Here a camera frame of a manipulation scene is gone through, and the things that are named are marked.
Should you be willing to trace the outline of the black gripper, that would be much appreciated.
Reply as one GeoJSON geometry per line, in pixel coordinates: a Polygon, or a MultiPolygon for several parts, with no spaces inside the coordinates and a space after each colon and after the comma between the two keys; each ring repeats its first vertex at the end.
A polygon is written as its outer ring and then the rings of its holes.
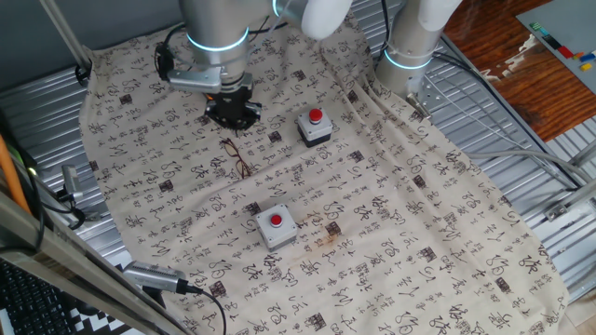
{"type": "Polygon", "coordinates": [[[236,130],[246,130],[261,119],[262,104],[247,102],[252,96],[252,83],[225,86],[217,94],[217,102],[208,100],[205,115],[223,128],[231,129],[231,124],[222,113],[241,113],[234,122],[236,130]]]}

